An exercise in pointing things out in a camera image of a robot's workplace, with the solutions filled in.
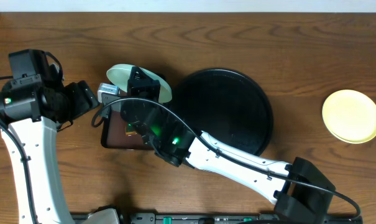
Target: brown wooden surface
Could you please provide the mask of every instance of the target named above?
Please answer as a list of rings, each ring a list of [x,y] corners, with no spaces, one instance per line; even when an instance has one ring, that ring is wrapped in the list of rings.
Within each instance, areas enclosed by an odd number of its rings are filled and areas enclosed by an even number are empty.
[[[325,128],[321,107],[340,89],[376,103],[376,14],[4,13],[0,16],[0,76],[7,54],[48,50],[61,61],[65,83],[93,90],[106,70],[129,63],[165,74],[171,86],[202,68],[239,70],[257,81],[272,104],[269,159],[313,162],[341,193],[376,223],[376,138],[347,144]],[[104,149],[90,112],[57,136],[65,198],[72,212],[109,203],[126,211],[258,213],[273,206],[217,174],[175,168],[152,151]],[[333,199],[332,213],[348,213]],[[0,223],[17,223],[11,163],[0,137]]]

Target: wooden table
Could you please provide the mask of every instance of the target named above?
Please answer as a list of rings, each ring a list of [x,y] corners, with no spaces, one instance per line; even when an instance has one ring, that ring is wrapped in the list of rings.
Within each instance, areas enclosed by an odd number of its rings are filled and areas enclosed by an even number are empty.
[[[323,124],[321,107],[336,90],[353,89],[376,103],[376,14],[2,13],[0,76],[7,55],[53,53],[65,83],[93,90],[106,70],[129,63],[165,74],[171,86],[202,68],[233,68],[264,89],[275,117],[263,156],[314,163],[376,223],[376,138],[347,144]],[[175,168],[153,151],[104,149],[94,111],[57,136],[57,156],[70,211],[115,203],[127,212],[259,213],[273,209],[253,190],[217,174]],[[333,199],[331,213],[350,213]],[[0,223],[17,223],[9,155],[0,137]]]

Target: white backdrop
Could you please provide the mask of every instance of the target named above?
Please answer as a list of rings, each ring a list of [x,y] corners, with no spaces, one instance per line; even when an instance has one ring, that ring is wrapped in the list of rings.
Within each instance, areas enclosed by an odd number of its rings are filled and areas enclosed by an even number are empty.
[[[0,0],[0,12],[376,12],[376,0]]]

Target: yellow plate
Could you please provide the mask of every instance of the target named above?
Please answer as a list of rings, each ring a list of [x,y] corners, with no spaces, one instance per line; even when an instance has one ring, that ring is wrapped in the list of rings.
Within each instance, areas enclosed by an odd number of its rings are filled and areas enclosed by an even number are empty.
[[[359,144],[376,136],[376,105],[363,93],[340,90],[323,104],[323,121],[338,139]]]

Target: round black plate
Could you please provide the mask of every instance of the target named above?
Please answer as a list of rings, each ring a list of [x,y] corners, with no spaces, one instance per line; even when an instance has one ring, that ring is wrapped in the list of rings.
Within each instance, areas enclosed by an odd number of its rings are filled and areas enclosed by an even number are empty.
[[[193,128],[256,156],[272,134],[264,91],[237,71],[214,68],[188,76],[173,90],[170,107]]]

